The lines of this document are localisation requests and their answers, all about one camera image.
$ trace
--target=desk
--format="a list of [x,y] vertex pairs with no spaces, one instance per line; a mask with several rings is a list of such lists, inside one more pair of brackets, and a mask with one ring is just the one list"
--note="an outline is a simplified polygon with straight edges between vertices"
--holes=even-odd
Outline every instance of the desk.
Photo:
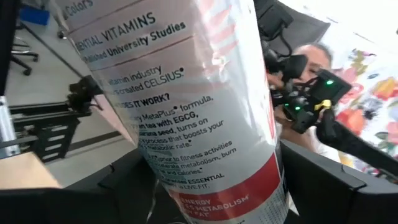
[[39,158],[28,152],[0,159],[0,189],[61,188]]

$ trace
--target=red label band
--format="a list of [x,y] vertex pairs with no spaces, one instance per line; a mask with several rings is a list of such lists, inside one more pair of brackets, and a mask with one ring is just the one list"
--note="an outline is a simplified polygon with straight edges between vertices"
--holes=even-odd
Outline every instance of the red label band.
[[275,153],[254,175],[229,189],[205,195],[170,191],[180,209],[188,216],[206,221],[240,217],[263,204],[279,185]]

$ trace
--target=can label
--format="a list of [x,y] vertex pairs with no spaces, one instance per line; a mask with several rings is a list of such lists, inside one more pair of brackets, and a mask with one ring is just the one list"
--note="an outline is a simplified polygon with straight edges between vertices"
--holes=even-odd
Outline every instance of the can label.
[[192,223],[283,223],[252,1],[58,1],[69,38]]

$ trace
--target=white can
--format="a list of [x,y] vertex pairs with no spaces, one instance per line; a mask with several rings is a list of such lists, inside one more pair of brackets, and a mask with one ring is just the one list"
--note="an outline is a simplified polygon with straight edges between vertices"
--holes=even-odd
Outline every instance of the white can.
[[253,1],[59,0],[81,58],[191,223],[283,223]]

